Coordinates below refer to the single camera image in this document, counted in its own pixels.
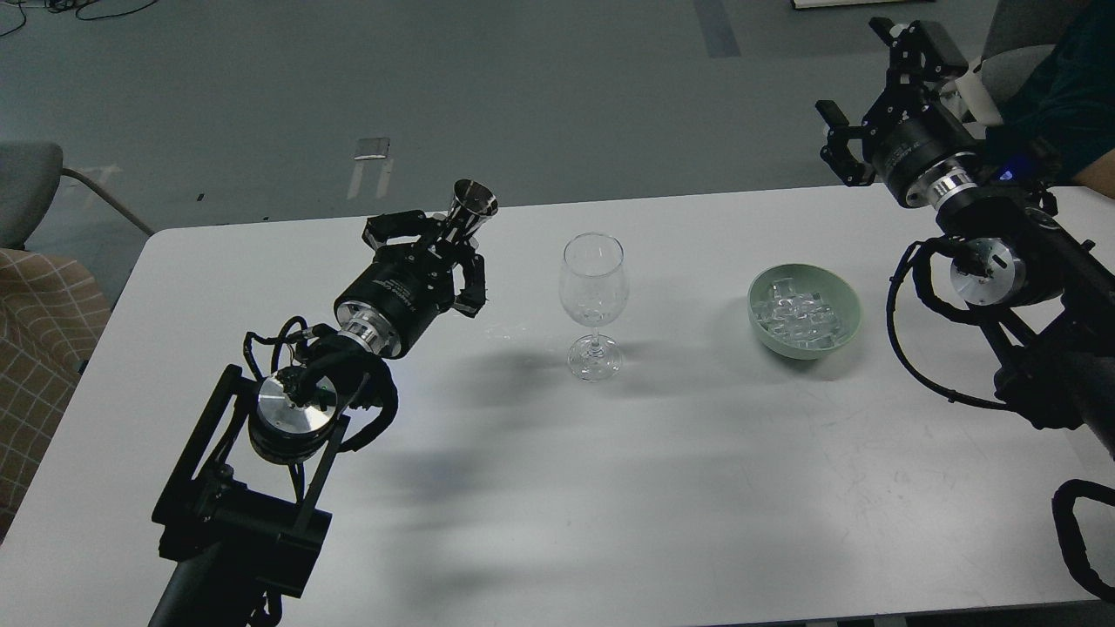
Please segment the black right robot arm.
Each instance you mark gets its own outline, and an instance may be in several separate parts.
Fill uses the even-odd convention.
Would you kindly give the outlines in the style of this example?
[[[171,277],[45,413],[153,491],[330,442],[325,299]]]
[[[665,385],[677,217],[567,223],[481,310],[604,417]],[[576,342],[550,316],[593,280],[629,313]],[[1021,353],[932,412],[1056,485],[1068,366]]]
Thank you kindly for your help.
[[[931,208],[943,234],[904,251],[888,290],[888,337],[917,382],[951,402],[1008,409],[1034,428],[1087,426],[1112,448],[1111,270],[1057,222],[1057,152],[1032,139],[993,163],[985,143],[943,102],[967,74],[942,25],[872,17],[889,52],[885,85],[860,124],[832,100],[820,155],[849,187],[883,183],[905,209]],[[917,298],[956,324],[980,329],[1000,364],[993,401],[929,380],[896,339],[896,295],[911,277]]]

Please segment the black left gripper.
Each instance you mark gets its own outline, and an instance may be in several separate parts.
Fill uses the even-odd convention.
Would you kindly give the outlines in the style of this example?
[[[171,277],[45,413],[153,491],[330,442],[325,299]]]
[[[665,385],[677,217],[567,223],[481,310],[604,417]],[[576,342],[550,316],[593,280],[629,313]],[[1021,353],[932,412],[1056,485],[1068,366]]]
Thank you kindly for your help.
[[[391,239],[416,237],[409,245]],[[421,210],[367,218],[362,241],[375,257],[334,301],[340,334],[384,360],[400,360],[450,309],[475,319],[487,302],[485,260],[443,238],[442,214]]]

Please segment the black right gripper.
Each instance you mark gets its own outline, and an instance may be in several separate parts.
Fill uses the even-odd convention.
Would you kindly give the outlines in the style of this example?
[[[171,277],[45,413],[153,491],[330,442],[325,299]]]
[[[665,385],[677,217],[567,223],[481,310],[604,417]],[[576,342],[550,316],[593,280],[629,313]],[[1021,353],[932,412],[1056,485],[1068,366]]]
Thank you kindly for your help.
[[[888,46],[883,91],[860,125],[852,125],[836,102],[815,102],[826,125],[821,160],[845,186],[871,185],[878,175],[900,206],[939,209],[976,186],[978,143],[951,112],[930,107],[947,83],[967,74],[969,62],[935,21],[899,25],[871,17],[867,27]],[[881,123],[903,114],[894,125]]]

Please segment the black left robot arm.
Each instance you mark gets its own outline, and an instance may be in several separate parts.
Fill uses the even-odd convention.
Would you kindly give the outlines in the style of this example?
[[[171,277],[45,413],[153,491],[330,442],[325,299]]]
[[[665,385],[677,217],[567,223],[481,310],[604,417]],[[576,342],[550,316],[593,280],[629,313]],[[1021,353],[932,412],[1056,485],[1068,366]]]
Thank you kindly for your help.
[[[334,299],[334,325],[295,316],[248,332],[152,512],[174,571],[152,626],[275,626],[304,595],[331,519],[319,507],[340,454],[382,435],[401,396],[388,361],[447,311],[485,302],[476,232],[494,203],[369,218],[370,266]]]

